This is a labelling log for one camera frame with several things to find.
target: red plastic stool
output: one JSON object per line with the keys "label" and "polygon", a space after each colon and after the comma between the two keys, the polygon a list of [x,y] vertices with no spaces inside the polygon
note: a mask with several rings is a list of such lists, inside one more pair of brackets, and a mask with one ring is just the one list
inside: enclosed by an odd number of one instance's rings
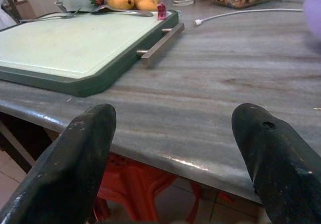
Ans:
{"label": "red plastic stool", "polygon": [[[175,179],[168,172],[110,153],[94,206],[95,216],[99,221],[107,219],[110,212],[106,200],[111,200],[121,203],[132,221],[158,221],[155,198]],[[187,218],[189,223],[195,219],[201,197],[198,184],[191,182],[191,186],[196,200]]]}

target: kitchen counter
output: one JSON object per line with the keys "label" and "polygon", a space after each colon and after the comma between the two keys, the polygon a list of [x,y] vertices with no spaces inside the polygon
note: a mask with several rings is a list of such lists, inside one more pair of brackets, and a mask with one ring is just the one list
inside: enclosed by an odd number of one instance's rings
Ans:
{"label": "kitchen counter", "polygon": [[248,13],[195,28],[195,19],[232,10],[210,0],[176,10],[186,29],[153,69],[137,62],[109,90],[87,98],[0,81],[0,111],[62,132],[88,107],[109,103],[117,112],[111,151],[258,201],[231,114],[244,102],[260,105],[321,154],[321,43],[302,13]]}

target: tile floor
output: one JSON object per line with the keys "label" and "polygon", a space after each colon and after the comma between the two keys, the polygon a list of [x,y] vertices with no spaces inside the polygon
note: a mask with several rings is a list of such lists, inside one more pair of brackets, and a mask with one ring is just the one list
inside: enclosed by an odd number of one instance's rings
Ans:
{"label": "tile floor", "polygon": [[[0,151],[0,209],[25,177],[24,171],[7,155]],[[156,198],[161,223],[184,220],[194,203],[189,182],[178,178],[172,186]],[[110,220],[127,221],[128,215],[117,203],[108,203]],[[260,221],[262,208],[237,196],[219,194],[215,189],[203,186],[203,198],[199,205],[196,224],[254,224]]]}

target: fork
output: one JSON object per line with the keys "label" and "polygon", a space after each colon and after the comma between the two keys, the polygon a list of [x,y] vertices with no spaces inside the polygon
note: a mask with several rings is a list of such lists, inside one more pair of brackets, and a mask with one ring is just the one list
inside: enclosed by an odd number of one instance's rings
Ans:
{"label": "fork", "polygon": [[45,20],[50,20],[50,19],[70,19],[75,17],[75,15],[80,11],[81,8],[76,10],[73,14],[71,15],[63,15],[63,16],[51,16],[51,17],[43,17],[43,18],[36,18],[36,19],[23,19],[20,20],[20,23],[23,22],[37,22],[37,21],[45,21]]}

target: cutting board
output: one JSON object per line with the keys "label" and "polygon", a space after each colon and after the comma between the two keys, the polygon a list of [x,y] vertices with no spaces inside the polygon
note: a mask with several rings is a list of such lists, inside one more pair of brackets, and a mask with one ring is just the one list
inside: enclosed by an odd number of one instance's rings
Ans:
{"label": "cutting board", "polygon": [[137,49],[149,49],[168,19],[124,14],[80,14],[20,24],[0,32],[0,78],[76,96],[110,87],[138,59]]}

